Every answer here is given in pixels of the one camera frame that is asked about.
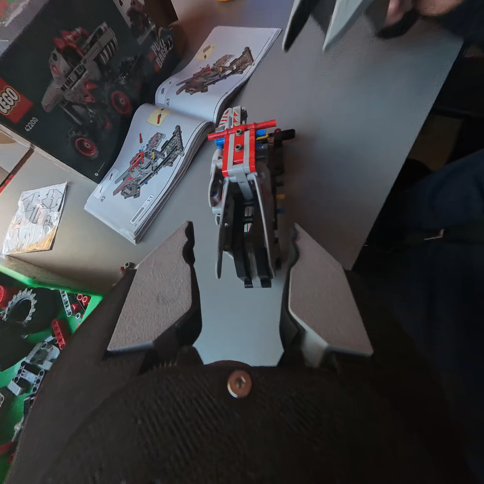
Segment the dark lego set box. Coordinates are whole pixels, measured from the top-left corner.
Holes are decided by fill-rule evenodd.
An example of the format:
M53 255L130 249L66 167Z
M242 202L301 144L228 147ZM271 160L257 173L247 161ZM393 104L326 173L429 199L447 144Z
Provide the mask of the dark lego set box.
M1 1L1 130L99 183L179 62L173 1Z

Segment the person's leg in dark trousers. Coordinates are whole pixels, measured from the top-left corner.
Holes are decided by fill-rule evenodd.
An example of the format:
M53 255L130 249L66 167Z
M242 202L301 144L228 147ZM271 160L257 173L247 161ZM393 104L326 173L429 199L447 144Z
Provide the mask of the person's leg in dark trousers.
M483 150L389 195L355 265L439 371L483 380Z

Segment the pile of small lego pieces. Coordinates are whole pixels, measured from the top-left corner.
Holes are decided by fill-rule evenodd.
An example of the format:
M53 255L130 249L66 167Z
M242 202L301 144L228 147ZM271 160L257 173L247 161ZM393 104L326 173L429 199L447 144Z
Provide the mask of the pile of small lego pieces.
M11 462L42 383L75 331L102 299L88 293L57 290L60 311L43 338L17 364L1 372L1 463ZM11 296L1 308L3 311Z

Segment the person's right hand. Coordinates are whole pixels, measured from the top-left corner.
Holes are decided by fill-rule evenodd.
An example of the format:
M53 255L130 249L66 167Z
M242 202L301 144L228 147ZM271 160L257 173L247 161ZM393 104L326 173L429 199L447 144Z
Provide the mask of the person's right hand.
M406 12L415 9L422 16L439 16L454 9L461 1L389 1L384 27L401 21Z

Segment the silver sticker sheet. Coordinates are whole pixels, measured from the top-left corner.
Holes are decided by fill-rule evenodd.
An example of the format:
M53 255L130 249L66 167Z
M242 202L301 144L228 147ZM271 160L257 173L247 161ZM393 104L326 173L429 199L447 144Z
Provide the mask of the silver sticker sheet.
M24 191L4 237L2 254L50 251L64 210L68 183Z

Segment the partly built lego truck model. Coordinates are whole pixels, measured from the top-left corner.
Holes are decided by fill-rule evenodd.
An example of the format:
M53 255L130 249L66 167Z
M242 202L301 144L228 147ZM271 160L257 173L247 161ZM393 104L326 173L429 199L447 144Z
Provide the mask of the partly built lego truck model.
M276 120L248 123L242 106L228 108L208 140L215 142L208 190L218 227L216 277L232 258L245 288L270 288L281 268L278 216L285 195L284 143L294 129Z

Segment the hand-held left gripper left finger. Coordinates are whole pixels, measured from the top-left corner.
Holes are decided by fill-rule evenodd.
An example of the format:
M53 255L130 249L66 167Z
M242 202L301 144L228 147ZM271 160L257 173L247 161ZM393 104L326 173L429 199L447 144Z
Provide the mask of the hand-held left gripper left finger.
M109 352L178 352L202 330L195 233L185 221L139 263L107 346Z

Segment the green plastic bin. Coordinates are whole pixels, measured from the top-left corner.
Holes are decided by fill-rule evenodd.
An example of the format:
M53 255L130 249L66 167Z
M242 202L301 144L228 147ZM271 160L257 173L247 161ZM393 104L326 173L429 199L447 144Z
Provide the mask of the green plastic bin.
M103 299L101 293L94 292L91 289L85 289L80 283L63 279L60 276L49 273L45 269L41 269L40 267L36 267L12 257L1 257L1 308L4 303L13 296L14 289L20 290L27 287L61 289L71 293L88 293L94 296L101 296ZM13 460L11 462L6 462L5 465L1 463L1 483L6 482Z

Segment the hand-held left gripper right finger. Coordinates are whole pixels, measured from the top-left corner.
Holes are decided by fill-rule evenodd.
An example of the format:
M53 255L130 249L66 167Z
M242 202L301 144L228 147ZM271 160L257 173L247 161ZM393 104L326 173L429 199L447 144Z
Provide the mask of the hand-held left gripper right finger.
M291 228L279 334L285 356L317 368L374 350L342 265L299 224Z

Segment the open lego instruction booklet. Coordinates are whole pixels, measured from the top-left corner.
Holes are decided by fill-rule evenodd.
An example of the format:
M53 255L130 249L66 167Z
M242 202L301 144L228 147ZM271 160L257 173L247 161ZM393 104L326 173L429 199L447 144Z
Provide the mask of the open lego instruction booklet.
M280 28L217 26L187 66L140 106L85 211L137 244L170 197L227 101L249 80Z

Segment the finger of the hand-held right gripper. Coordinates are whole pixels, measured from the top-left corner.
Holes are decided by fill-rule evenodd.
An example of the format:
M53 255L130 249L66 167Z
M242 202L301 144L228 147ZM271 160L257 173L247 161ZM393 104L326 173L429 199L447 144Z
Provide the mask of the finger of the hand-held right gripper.
M325 32L322 51L326 52L334 47L362 16L367 18L376 34L377 8L373 6L374 3L375 1L336 1Z
M294 1L282 41L283 52L288 52L308 21L316 1Z

